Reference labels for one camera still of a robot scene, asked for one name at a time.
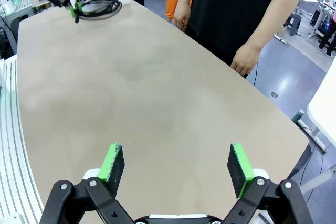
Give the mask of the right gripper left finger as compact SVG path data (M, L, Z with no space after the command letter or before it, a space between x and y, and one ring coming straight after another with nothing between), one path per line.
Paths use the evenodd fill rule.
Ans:
M88 211L96 211L103 223L134 223L116 200L123 170L122 146L113 143L97 175L76 185L68 180L54 183L40 223L79 223Z

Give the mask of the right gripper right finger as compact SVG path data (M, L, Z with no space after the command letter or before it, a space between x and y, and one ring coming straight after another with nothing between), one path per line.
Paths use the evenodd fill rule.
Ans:
M241 144L230 145L227 167L237 202L223 223L249 223L257 210L267 211L273 223L313 223L299 185L255 175Z

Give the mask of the person's right hand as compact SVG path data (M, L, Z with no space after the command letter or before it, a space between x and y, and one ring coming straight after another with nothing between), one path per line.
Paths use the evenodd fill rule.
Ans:
M189 17L190 17L189 7L182 6L180 8L177 8L174 14L176 27L181 31L185 31L187 28Z

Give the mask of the person's left hand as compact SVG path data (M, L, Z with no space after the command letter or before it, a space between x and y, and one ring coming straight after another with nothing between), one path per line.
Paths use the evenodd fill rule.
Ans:
M256 66L260 53L261 48L247 42L236 51L230 67L241 76L249 75Z

